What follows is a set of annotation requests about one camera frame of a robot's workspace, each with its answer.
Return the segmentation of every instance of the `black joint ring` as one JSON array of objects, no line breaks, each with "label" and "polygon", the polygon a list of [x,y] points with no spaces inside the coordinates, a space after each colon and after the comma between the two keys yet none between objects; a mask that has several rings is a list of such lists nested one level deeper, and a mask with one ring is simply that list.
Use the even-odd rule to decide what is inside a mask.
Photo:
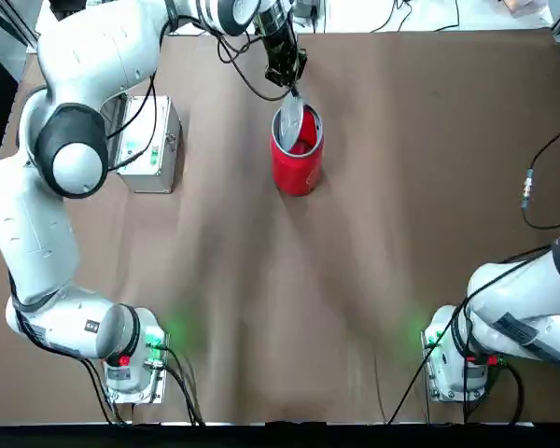
[{"label": "black joint ring", "polygon": [[137,345],[139,344],[139,336],[141,335],[141,320],[139,319],[139,315],[132,306],[124,303],[121,305],[129,310],[129,313],[131,313],[131,317],[133,318],[133,334],[131,335],[131,339],[129,340],[129,343],[127,343],[127,346],[124,347],[120,353],[108,357],[105,360],[105,362],[112,367],[120,367],[119,361],[121,357],[131,357],[133,355]]}]

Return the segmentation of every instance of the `cable connector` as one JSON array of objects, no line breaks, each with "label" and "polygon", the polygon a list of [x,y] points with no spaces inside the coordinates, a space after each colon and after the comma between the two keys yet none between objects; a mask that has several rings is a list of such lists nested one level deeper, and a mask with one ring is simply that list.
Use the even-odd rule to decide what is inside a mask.
[{"label": "cable connector", "polygon": [[162,361],[155,359],[146,359],[143,361],[143,365],[154,371],[163,371],[166,368],[166,365]]},{"label": "cable connector", "polygon": [[166,350],[168,347],[161,343],[146,343],[147,348],[153,348],[155,350]]},{"label": "cable connector", "polygon": [[529,198],[531,197],[531,187],[533,186],[533,169],[526,170],[525,188],[523,189],[523,208],[529,206]]}]

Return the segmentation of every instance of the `sticker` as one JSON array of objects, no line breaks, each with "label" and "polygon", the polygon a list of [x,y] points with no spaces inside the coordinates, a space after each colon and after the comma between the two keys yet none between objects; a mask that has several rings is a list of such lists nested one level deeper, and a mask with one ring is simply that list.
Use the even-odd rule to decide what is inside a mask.
[{"label": "sticker", "polygon": [[535,340],[526,345],[525,348],[539,359],[550,361],[552,364],[560,364],[560,352],[551,348],[544,341]]},{"label": "sticker", "polygon": [[504,316],[492,325],[492,328],[497,329],[500,333],[508,336],[520,345],[530,343],[538,335],[536,329],[517,320],[510,313],[504,314]]},{"label": "sticker", "polygon": [[89,331],[90,333],[97,333],[98,329],[100,329],[99,322],[87,319],[87,322],[85,322],[85,331]]},{"label": "sticker", "polygon": [[78,350],[73,350],[72,348],[65,347],[64,345],[60,345],[59,343],[51,343],[49,345],[54,350],[58,350],[59,352],[66,353],[68,355],[72,355],[73,357],[80,357],[81,352]]},{"label": "sticker", "polygon": [[42,344],[47,345],[46,344],[46,329],[44,329],[43,327],[39,327],[38,325],[33,325],[33,324],[28,324],[28,325],[29,325],[29,327],[31,327],[31,330],[33,331],[37,340],[40,341]]},{"label": "sticker", "polygon": [[129,367],[108,369],[108,380],[124,381],[130,379],[131,379],[131,369]]}]

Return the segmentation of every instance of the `can lid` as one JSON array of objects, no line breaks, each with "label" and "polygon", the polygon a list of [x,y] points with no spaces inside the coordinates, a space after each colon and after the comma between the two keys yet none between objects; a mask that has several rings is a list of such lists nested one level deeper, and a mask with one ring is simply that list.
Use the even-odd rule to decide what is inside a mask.
[{"label": "can lid", "polygon": [[299,139],[304,109],[301,95],[293,89],[280,107],[280,145],[285,151],[290,151]]}]

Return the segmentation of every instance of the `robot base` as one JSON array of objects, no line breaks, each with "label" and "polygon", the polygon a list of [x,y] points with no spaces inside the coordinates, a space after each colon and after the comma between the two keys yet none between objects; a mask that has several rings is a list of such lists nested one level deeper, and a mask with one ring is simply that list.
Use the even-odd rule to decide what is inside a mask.
[{"label": "robot base", "polygon": [[[444,332],[454,310],[454,306],[443,306],[434,314],[429,327],[421,331],[423,359],[429,353],[430,347]],[[432,401],[462,402],[464,400],[464,364],[465,360],[456,350],[452,332],[448,329],[425,366],[427,394]],[[487,367],[468,363],[468,402],[479,399],[485,393],[486,381]]]},{"label": "robot base", "polygon": [[166,370],[152,370],[147,360],[165,363],[166,352],[147,347],[148,343],[168,344],[166,333],[147,308],[135,308],[141,322],[141,335],[129,365],[111,367],[104,364],[108,399],[114,403],[159,404],[166,388]]}]

